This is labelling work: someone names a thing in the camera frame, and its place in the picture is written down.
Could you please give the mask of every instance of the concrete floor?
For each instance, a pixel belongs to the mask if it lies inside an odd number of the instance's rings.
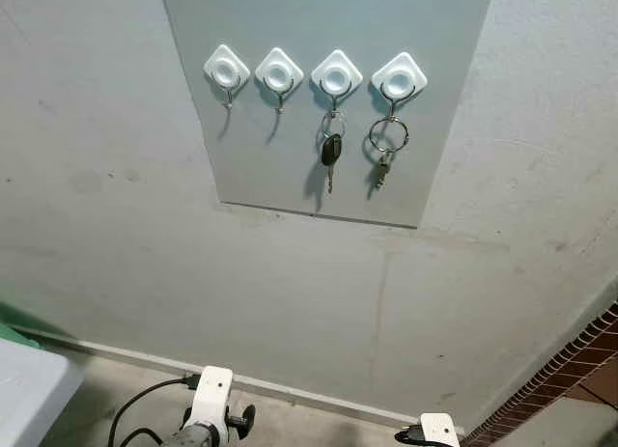
[[[42,447],[102,447],[106,445],[116,410],[132,395],[165,379],[177,377],[84,353],[55,349],[85,372],[82,386],[60,415]],[[193,392],[182,385],[153,392],[126,412],[117,445],[132,430],[149,427],[165,438],[178,429]],[[230,410],[241,414],[254,404],[254,430],[239,445],[247,447],[395,447],[395,430],[335,413],[242,391],[232,391]],[[495,447],[618,447],[607,437],[618,425],[618,413],[606,405],[561,399],[539,413]],[[130,447],[152,447],[136,437]]]
[[[42,447],[102,447],[116,410],[142,389],[165,379],[178,377],[106,358],[71,350],[60,350],[84,369],[85,378]],[[183,385],[159,389],[129,409],[117,435],[117,445],[139,427],[149,427],[165,438],[176,431],[193,392]],[[398,445],[395,430],[301,405],[291,405],[268,397],[232,391],[230,411],[241,414],[254,404],[257,408],[251,434],[239,443],[247,447],[386,447]],[[152,447],[147,436],[137,436],[130,447]]]

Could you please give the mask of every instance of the gray panel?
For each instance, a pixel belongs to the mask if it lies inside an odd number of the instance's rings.
[[[418,224],[489,0],[165,2],[222,201]],[[279,121],[275,96],[253,76],[226,114],[221,92],[202,72],[221,43],[252,71],[274,46],[304,70],[305,80]],[[316,143],[329,102],[308,77],[334,48],[351,57],[365,80],[342,104],[348,132],[329,196]],[[366,134],[387,103],[369,78],[401,51],[412,54],[429,86],[401,108],[411,128],[410,143],[397,155],[386,185],[372,191],[377,153]],[[400,130],[392,132],[399,140]]]

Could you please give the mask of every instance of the key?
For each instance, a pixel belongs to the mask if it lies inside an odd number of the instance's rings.
[[[390,170],[390,163],[388,162],[388,154],[383,154],[378,161],[376,189],[382,188],[384,185],[384,178]]]
[[[332,176],[335,162],[341,154],[341,135],[333,133],[322,145],[322,164],[328,168],[328,194],[332,193]]]

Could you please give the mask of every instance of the concrete wall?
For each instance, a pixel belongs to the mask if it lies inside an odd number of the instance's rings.
[[[617,27],[492,0],[409,231],[219,204],[161,0],[0,0],[5,309],[472,428],[615,275]]]

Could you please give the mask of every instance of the white adhesive hook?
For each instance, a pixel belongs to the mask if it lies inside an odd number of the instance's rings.
[[[335,49],[311,72],[311,80],[328,95],[339,97],[352,92],[363,76],[341,49]]]
[[[272,48],[255,69],[255,76],[279,98],[277,111],[283,110],[283,96],[297,88],[304,73],[281,48]]]
[[[377,70],[371,83],[390,99],[402,99],[412,92],[419,93],[427,86],[427,77],[409,53],[403,52]]]
[[[225,44],[219,45],[204,63],[204,73],[212,79],[225,93],[232,104],[232,92],[246,83],[251,72],[232,49]]]

